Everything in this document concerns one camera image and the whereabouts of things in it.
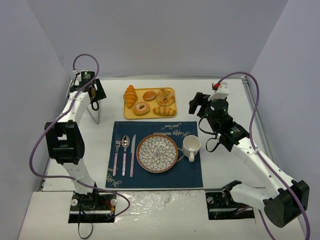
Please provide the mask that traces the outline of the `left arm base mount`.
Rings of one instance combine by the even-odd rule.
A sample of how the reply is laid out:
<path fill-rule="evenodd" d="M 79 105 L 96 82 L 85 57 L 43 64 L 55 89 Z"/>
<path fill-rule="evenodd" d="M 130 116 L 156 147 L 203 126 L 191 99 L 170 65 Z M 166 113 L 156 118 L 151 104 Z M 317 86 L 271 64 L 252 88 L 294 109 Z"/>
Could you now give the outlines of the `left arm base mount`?
<path fill-rule="evenodd" d="M 69 224 L 113 223 L 115 221 L 115 194 L 99 193 L 93 199 L 74 193 L 69 208 Z"/>

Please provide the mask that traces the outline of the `large orange striped croissant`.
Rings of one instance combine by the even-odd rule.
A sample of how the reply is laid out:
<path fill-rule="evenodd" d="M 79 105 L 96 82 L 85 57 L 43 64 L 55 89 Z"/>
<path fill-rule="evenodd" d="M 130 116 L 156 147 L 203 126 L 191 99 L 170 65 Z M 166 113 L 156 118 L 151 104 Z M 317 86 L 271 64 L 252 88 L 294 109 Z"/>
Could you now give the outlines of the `large orange striped croissant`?
<path fill-rule="evenodd" d="M 138 100 L 138 96 L 133 85 L 129 85 L 128 88 L 125 90 L 123 94 L 123 99 L 128 109 L 131 109 L 134 106 L 134 104 Z"/>

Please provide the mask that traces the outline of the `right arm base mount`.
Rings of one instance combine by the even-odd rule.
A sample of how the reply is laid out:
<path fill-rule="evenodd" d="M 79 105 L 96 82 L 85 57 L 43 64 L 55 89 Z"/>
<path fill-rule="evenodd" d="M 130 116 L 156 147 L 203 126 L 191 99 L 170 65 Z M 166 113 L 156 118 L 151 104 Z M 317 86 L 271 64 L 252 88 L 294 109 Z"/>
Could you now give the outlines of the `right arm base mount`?
<path fill-rule="evenodd" d="M 255 214 L 251 207 L 243 203 L 236 203 L 229 206 L 223 198 L 221 191 L 206 191 L 206 206 L 208 219 L 215 220 L 243 220 L 254 219 Z"/>

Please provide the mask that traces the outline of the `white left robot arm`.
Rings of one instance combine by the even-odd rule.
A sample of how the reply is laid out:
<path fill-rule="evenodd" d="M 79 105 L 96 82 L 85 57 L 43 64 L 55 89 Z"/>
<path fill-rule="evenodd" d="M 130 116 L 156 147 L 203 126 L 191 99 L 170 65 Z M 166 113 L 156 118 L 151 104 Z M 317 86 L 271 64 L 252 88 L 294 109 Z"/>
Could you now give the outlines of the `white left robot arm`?
<path fill-rule="evenodd" d="M 99 193 L 92 187 L 96 182 L 91 178 L 84 161 L 85 143 L 79 124 L 84 112 L 91 107 L 93 111 L 100 111 L 99 101 L 107 96 L 95 72 L 82 70 L 72 80 L 68 101 L 65 108 L 69 113 L 63 116 L 53 127 L 47 122 L 45 134 L 49 157 L 62 165 L 72 178 L 74 198 L 78 201 L 96 202 Z"/>

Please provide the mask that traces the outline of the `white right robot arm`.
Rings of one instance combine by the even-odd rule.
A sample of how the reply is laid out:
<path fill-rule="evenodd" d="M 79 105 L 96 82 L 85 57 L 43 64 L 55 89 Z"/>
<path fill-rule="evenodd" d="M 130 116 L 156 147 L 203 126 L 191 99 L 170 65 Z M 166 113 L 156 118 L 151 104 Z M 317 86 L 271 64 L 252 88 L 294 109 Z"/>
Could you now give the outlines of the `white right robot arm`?
<path fill-rule="evenodd" d="M 283 228 L 300 215 L 305 216 L 308 208 L 310 188 L 301 180 L 296 181 L 270 160 L 255 144 L 245 128 L 236 123 L 228 113 L 226 99 L 210 99 L 208 94 L 197 92 L 189 102 L 190 114 L 207 120 L 217 140 L 216 146 L 240 159 L 263 183 L 263 189 L 245 185 L 234 180 L 222 188 L 222 196 L 231 207 L 245 204 L 264 211 L 267 218 L 277 227 Z"/>

